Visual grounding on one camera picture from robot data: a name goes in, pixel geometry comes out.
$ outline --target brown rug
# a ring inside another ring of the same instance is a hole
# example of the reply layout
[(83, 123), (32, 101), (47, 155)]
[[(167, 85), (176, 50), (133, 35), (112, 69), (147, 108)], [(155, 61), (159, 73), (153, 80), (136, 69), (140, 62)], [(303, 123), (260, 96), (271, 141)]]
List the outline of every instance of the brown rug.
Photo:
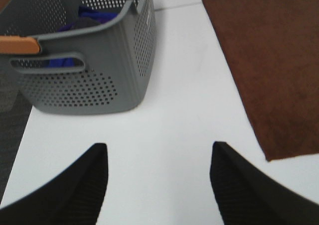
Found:
[(319, 0), (203, 0), (267, 160), (319, 153)]

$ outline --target blue fabric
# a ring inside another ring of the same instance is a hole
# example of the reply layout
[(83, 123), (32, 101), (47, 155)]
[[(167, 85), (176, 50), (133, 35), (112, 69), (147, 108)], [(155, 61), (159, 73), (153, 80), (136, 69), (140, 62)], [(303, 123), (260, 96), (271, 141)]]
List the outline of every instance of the blue fabric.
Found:
[(47, 68), (74, 67), (73, 58), (52, 59)]
[[(99, 23), (106, 23), (114, 19), (118, 14), (114, 12), (98, 12), (88, 7), (79, 6), (78, 16), (79, 18), (89, 17), (96, 20)], [(58, 32), (65, 32), (72, 30), (76, 22), (61, 27)], [(72, 58), (59, 58), (49, 61), (47, 68), (62, 68), (62, 67), (74, 67), (74, 61)]]

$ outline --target floor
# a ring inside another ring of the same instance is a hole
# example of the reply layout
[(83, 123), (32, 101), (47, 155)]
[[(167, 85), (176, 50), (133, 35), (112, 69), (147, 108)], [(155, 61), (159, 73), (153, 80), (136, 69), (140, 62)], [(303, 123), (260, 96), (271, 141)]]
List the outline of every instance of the floor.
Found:
[(31, 111), (31, 104), (0, 71), (0, 203)]

